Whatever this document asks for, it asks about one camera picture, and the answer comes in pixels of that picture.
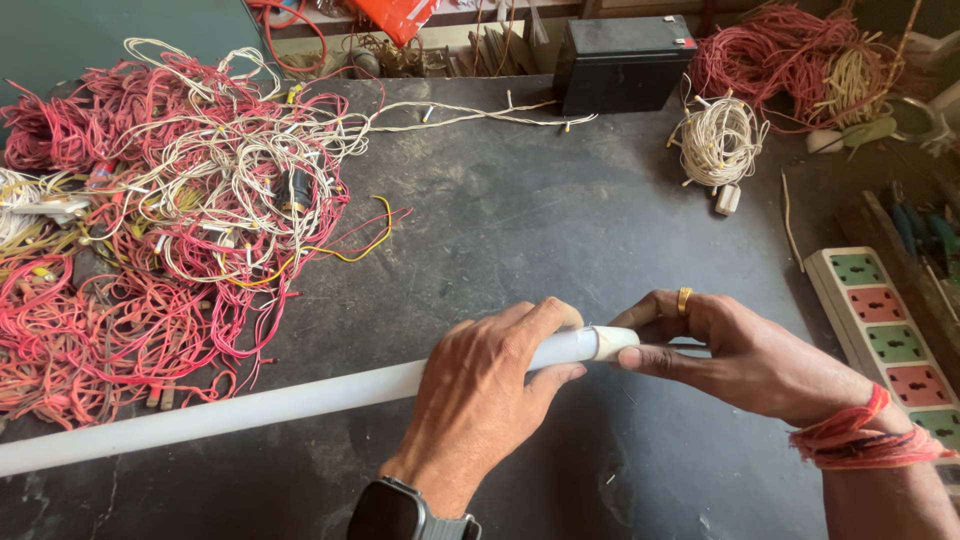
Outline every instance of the black workbench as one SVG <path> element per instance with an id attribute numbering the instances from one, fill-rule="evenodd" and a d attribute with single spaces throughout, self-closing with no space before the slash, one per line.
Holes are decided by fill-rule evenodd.
<path id="1" fill-rule="evenodd" d="M 550 82 L 384 85 L 388 103 L 501 110 L 507 88 L 528 105 L 550 99 Z M 380 94 L 373 82 L 315 87 L 367 113 Z M 420 123 L 423 109 L 405 109 L 378 125 Z M 529 117 L 554 114 L 551 106 Z M 874 147 L 847 164 L 846 155 L 805 156 L 799 136 L 770 136 L 739 210 L 724 218 L 702 188 L 680 186 L 679 150 L 664 143 L 681 115 L 674 99 L 662 112 L 602 116 L 569 133 L 480 119 L 371 134 L 369 151 L 344 165 L 353 202 L 338 231 L 381 213 L 369 195 L 414 212 L 371 257 L 307 265 L 293 285 L 303 296 L 288 302 L 265 355 L 280 362 L 264 366 L 255 389 L 423 358 L 456 322 L 548 295 L 605 324 L 656 287 L 728 294 L 840 356 L 787 244 L 779 167 L 805 255 L 845 244 L 831 213 L 847 196 L 908 169 Z M 450 117 L 434 110 L 430 120 Z M 374 229 L 346 243 L 363 245 Z M 343 538 L 412 404 L 0 479 L 0 538 Z M 25 418 L 0 442 L 52 430 Z M 590 366 L 468 511 L 484 538 L 824 538 L 820 474 L 787 447 L 787 431 L 675 382 Z"/>

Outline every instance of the extension board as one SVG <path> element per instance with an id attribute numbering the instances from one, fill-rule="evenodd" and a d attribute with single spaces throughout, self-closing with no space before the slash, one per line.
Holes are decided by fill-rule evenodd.
<path id="1" fill-rule="evenodd" d="M 804 267 L 850 366 L 886 387 L 910 420 L 960 451 L 960 400 L 874 250 L 821 250 Z M 954 469 L 960 458 L 934 463 Z M 947 472 L 941 471 L 945 483 L 960 484 L 958 470 Z"/>

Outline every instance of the black battery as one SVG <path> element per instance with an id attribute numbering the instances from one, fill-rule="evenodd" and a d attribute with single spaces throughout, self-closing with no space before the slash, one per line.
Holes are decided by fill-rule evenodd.
<path id="1" fill-rule="evenodd" d="M 553 92 L 564 116 L 661 110 L 696 50 L 680 15 L 570 20 Z"/>

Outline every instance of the white wire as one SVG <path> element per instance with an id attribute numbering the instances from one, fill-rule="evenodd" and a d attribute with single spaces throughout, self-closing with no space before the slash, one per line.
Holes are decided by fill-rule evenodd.
<path id="1" fill-rule="evenodd" d="M 690 113 L 691 106 L 707 103 L 703 110 Z M 681 120 L 667 141 L 667 146 L 679 144 L 683 151 L 680 164 L 689 180 L 716 188 L 737 184 L 755 172 L 754 160 L 763 149 L 763 138 L 770 122 L 757 125 L 754 111 L 745 102 L 731 97 L 703 99 L 696 96 L 690 102 L 684 98 L 685 119 Z M 677 132 L 681 140 L 676 139 Z"/>
<path id="2" fill-rule="evenodd" d="M 20 236 L 36 221 L 35 214 L 15 214 L 13 209 L 40 200 L 36 179 L 0 168 L 0 247 Z"/>
<path id="3" fill-rule="evenodd" d="M 202 100 L 214 101 L 218 95 L 226 95 L 235 99 L 231 93 L 235 90 L 190 79 L 179 71 L 168 68 L 161 61 L 154 60 L 138 51 L 137 47 L 143 44 L 154 45 L 185 58 L 190 57 L 180 49 L 154 39 L 131 37 L 124 41 L 127 50 L 135 58 L 157 68 L 168 70 L 190 87 L 189 101 L 194 104 L 194 113 L 130 128 L 118 138 L 118 140 L 126 141 L 124 146 L 113 148 L 110 157 L 122 156 L 133 141 L 140 139 L 141 135 L 149 130 L 167 122 L 195 120 L 203 127 L 178 137 L 173 144 L 163 149 L 159 161 L 155 160 L 152 163 L 152 169 L 137 175 L 129 185 L 117 185 L 110 189 L 96 189 L 95 192 L 103 195 L 126 191 L 124 207 L 122 208 L 123 214 L 127 213 L 128 207 L 135 206 L 136 211 L 146 220 L 152 222 L 154 229 L 159 232 L 174 230 L 182 226 L 182 221 L 187 214 L 199 214 L 201 217 L 199 223 L 196 224 L 198 228 L 212 226 L 222 229 L 246 229 L 263 233 L 266 244 L 260 250 L 263 255 L 258 260 L 251 261 L 252 266 L 265 265 L 271 254 L 276 252 L 276 248 L 293 250 L 295 258 L 301 257 L 302 239 L 313 235 L 324 220 L 329 219 L 328 215 L 324 213 L 325 206 L 321 204 L 314 205 L 303 215 L 298 215 L 295 212 L 290 215 L 284 214 L 278 208 L 280 201 L 276 200 L 276 193 L 280 190 L 280 186 L 265 184 L 262 175 L 257 178 L 253 174 L 253 171 L 264 163 L 272 163 L 281 171 L 291 171 L 297 167 L 306 170 L 309 176 L 317 179 L 315 184 L 318 190 L 318 201 L 323 201 L 334 195 L 335 185 L 332 182 L 321 181 L 321 179 L 332 180 L 336 178 L 339 165 L 347 156 L 357 156 L 365 153 L 368 148 L 368 132 L 403 132 L 445 126 L 462 120 L 482 117 L 537 126 L 562 126 L 589 122 L 597 116 L 592 114 L 573 120 L 545 122 L 512 116 L 512 113 L 516 110 L 533 110 L 554 104 L 555 101 L 512 107 L 496 112 L 440 103 L 401 102 L 386 106 L 372 116 L 356 112 L 338 116 L 329 110 L 296 104 L 294 105 L 296 114 L 287 117 L 268 118 L 238 115 L 232 122 L 222 123 L 218 118 L 207 116 L 197 103 Z M 248 74 L 231 77 L 232 80 L 242 85 L 260 70 L 266 69 L 274 79 L 274 90 L 268 95 L 275 95 L 279 92 L 279 78 L 266 65 L 260 53 L 254 49 L 238 49 L 229 53 L 219 63 L 218 71 L 226 74 L 230 68 L 230 62 L 236 57 L 252 61 L 256 68 Z M 267 97 L 257 92 L 254 92 L 254 95 L 257 95 L 260 99 Z M 385 110 L 398 107 L 429 106 L 457 110 L 466 114 L 430 124 L 418 122 L 407 127 L 372 127 L 373 120 Z M 250 133 L 249 125 L 252 122 L 263 122 L 264 127 Z M 180 170 L 178 164 L 182 163 L 181 158 L 187 154 L 206 155 L 208 159 L 194 163 L 187 170 Z M 223 180 L 216 183 L 210 180 L 218 177 Z M 175 202 L 179 199 L 178 195 L 181 194 L 181 190 L 194 182 L 205 183 L 208 191 L 203 193 L 202 200 L 195 207 L 190 209 L 178 208 Z M 143 189 L 146 189 L 147 192 L 138 192 Z M 218 209 L 217 201 L 231 192 L 236 196 L 241 208 L 233 210 Z M 267 215 L 281 214 L 284 215 L 285 219 L 280 220 L 281 223 L 278 224 L 257 217 L 264 213 Z M 91 239 L 103 240 L 109 238 L 117 231 L 119 223 L 118 221 L 117 227 L 114 227 L 113 230 L 107 231 L 106 235 Z M 221 240 L 226 239 L 226 237 L 226 233 L 221 233 Z M 217 282 L 228 278 L 248 276 L 250 273 L 251 265 L 247 264 L 246 254 L 244 254 L 242 257 L 230 255 L 218 258 L 218 264 L 224 271 L 223 275 L 186 275 L 181 268 L 182 265 L 175 264 L 173 261 L 176 254 L 171 251 L 172 244 L 173 242 L 163 243 L 160 246 L 161 252 L 167 260 L 167 266 L 184 279 L 194 282 Z"/>

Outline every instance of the green wall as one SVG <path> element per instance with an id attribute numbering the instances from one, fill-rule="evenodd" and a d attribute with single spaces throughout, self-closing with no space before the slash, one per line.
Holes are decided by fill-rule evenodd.
<path id="1" fill-rule="evenodd" d="M 263 48 L 243 0 L 16 0 L 4 2 L 3 18 L 0 77 L 40 96 L 86 67 L 129 58 L 127 37 L 159 39 L 206 63 L 240 47 Z M 19 93 L 0 81 L 0 106 Z"/>

